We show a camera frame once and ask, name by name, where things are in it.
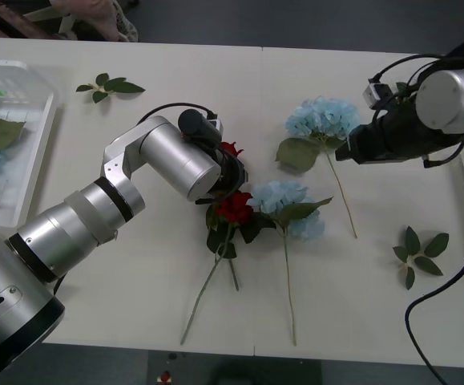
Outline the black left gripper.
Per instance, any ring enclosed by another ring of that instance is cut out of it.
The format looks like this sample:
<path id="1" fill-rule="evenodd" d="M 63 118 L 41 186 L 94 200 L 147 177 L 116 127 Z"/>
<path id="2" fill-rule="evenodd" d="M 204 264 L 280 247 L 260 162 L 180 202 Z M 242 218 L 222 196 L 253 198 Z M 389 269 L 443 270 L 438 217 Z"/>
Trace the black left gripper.
<path id="1" fill-rule="evenodd" d="M 247 181 L 248 174 L 238 156 L 229 150 L 216 148 L 212 159 L 220 166 L 218 180 L 212 187 L 212 199 L 224 200 L 239 190 Z"/>

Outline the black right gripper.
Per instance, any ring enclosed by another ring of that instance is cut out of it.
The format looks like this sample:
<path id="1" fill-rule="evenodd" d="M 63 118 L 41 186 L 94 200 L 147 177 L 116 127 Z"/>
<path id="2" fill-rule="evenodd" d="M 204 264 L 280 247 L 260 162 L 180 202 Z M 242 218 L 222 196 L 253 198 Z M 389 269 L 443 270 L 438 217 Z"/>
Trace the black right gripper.
<path id="1" fill-rule="evenodd" d="M 357 164 L 402 162 L 396 140 L 407 129 L 407 121 L 396 115 L 384 115 L 373 123 L 362 124 L 348 135 L 335 150 L 336 161 L 354 160 Z"/>

